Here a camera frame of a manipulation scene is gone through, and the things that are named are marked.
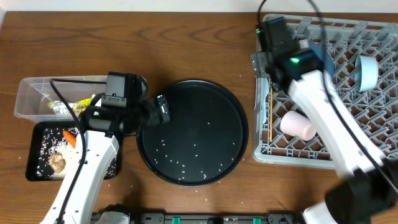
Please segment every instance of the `beige food item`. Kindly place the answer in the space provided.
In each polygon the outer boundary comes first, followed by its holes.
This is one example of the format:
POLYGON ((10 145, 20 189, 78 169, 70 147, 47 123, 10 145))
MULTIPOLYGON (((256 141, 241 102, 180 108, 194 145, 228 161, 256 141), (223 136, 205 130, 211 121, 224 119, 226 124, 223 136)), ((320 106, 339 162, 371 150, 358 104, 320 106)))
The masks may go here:
POLYGON ((61 153, 55 153, 49 157, 49 164, 54 172, 60 173, 64 170, 67 162, 62 158, 61 153))

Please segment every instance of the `plastic grid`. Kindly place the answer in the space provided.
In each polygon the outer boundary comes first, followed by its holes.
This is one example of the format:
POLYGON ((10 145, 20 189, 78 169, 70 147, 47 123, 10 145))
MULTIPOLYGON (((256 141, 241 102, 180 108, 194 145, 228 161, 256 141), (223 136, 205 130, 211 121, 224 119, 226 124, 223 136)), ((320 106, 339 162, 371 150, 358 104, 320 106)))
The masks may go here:
MULTIPOLYGON (((320 26, 315 17, 288 16, 268 14, 264 17, 272 19, 284 16, 293 38, 307 39, 320 44, 320 26)), ((380 22, 350 21, 342 19, 324 19, 327 33, 327 51, 333 59, 335 76, 333 79, 336 90, 344 104, 359 123, 362 130, 371 141, 380 147, 388 158, 398 158, 398 25, 380 22), (375 57, 379 63, 379 80, 373 90, 359 93, 356 90, 358 83, 354 82, 357 72, 354 63, 359 55, 375 57)), ((263 95, 261 78, 257 79, 256 102, 263 95)), ((314 166, 333 168, 330 155, 317 135, 303 141, 298 137, 283 134, 280 131, 280 121, 286 112, 299 110, 283 93, 274 93, 272 142, 269 140, 270 94, 266 96, 263 108, 268 116, 267 122, 255 116, 255 126, 262 125, 261 154, 256 154, 254 144, 254 157, 259 162, 279 164, 293 164, 299 166, 314 166), (294 160, 275 159, 274 156, 294 157, 294 160), (308 164, 308 159, 322 160, 308 164)))

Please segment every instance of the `dish rack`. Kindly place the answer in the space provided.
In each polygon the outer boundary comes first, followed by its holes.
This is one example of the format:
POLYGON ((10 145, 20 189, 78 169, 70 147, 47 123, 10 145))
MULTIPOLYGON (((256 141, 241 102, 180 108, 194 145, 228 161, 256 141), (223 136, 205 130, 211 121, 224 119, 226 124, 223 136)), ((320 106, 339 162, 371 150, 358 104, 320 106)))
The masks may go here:
MULTIPOLYGON (((320 22, 317 17, 268 14, 270 20, 284 16, 293 38, 322 44, 320 22)), ((333 83, 362 130, 390 159, 398 158, 398 24, 383 22, 323 19, 326 29, 327 51, 333 59, 333 83), (355 60, 359 55, 375 57, 379 64, 379 80, 373 90, 356 91, 355 60)), ((283 93, 271 94, 264 100, 266 60, 259 54, 251 56, 256 79, 254 107, 253 157, 258 162, 304 167, 334 169, 333 161, 321 138, 309 141, 286 135, 280 131, 280 121, 286 112, 300 108, 283 93)))

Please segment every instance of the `black plate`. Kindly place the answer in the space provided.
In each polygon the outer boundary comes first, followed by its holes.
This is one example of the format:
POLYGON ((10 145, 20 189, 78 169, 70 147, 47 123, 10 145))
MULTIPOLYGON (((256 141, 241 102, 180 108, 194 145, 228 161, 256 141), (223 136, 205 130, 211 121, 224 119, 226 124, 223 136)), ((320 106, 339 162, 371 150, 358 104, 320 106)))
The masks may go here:
MULTIPOLYGON (((32 134, 32 142, 30 143, 29 158, 26 166, 26 179, 29 181, 48 181, 49 176, 53 174, 53 170, 49 165, 44 165, 48 161, 50 154, 40 153, 42 144, 51 147, 51 139, 45 140, 44 135, 50 135, 51 138, 61 138, 63 129, 76 127, 73 121, 48 121, 39 122, 35 125, 32 134)), ((117 157, 112 161, 105 175, 105 180, 115 177, 121 169, 121 149, 119 149, 117 157)))
POLYGON ((166 96, 171 122, 144 129, 137 138, 149 169, 184 186, 210 184, 229 174, 249 136, 239 100, 222 86, 200 80, 175 83, 159 94, 166 96))

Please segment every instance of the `black round tray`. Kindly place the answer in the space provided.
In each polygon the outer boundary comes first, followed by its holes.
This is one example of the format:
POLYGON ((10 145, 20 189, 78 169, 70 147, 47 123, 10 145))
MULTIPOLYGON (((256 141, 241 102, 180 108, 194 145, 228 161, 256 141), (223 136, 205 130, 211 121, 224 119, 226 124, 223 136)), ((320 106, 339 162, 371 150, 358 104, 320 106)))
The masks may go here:
POLYGON ((141 131, 139 152, 149 169, 167 182, 201 186, 228 175, 243 157, 248 121, 226 88, 201 80, 174 83, 164 94, 170 123, 141 131))

